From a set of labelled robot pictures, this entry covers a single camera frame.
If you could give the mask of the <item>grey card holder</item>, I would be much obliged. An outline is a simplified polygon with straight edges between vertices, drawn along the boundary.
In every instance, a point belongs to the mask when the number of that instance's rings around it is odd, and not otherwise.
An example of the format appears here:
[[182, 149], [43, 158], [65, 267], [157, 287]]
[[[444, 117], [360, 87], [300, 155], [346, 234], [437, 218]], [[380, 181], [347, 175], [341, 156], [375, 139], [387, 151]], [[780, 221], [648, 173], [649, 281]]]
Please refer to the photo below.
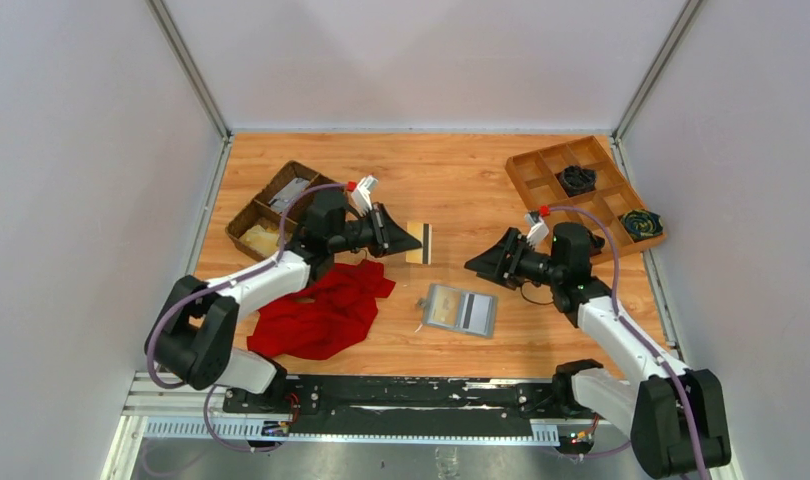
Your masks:
[[422, 310], [424, 326], [493, 337], [498, 307], [496, 296], [432, 283], [417, 307]]

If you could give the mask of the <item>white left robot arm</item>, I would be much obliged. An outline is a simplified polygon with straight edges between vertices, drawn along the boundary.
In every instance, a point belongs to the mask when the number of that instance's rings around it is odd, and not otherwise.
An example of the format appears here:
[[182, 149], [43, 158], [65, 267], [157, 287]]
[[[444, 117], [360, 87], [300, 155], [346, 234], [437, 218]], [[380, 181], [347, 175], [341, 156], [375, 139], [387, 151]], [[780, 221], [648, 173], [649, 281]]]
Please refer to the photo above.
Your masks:
[[365, 249], [382, 258], [422, 248], [382, 203], [371, 200], [377, 183], [369, 175], [355, 183], [310, 186], [288, 202], [288, 210], [303, 200], [310, 204], [292, 233], [286, 231], [288, 216], [281, 216], [273, 255], [208, 281], [193, 275], [177, 280], [144, 344], [153, 383], [167, 390], [225, 386], [266, 392], [278, 366], [234, 347], [240, 320], [318, 282], [338, 253]]

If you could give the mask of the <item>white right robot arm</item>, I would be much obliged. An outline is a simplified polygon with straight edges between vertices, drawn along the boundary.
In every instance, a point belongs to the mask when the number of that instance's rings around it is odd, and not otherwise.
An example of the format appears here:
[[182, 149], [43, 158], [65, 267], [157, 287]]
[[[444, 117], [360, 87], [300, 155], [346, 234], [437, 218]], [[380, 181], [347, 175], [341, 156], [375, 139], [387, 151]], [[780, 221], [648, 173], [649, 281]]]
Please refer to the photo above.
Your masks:
[[618, 298], [619, 280], [592, 272], [594, 236], [581, 223], [548, 226], [551, 208], [526, 215], [530, 229], [509, 228], [482, 254], [465, 262], [482, 279], [515, 290], [546, 285], [554, 307], [603, 348], [621, 379], [592, 360], [557, 367], [561, 403], [605, 418], [628, 439], [651, 478], [691, 472], [707, 479], [732, 460], [722, 385], [708, 369], [693, 369], [658, 345]]

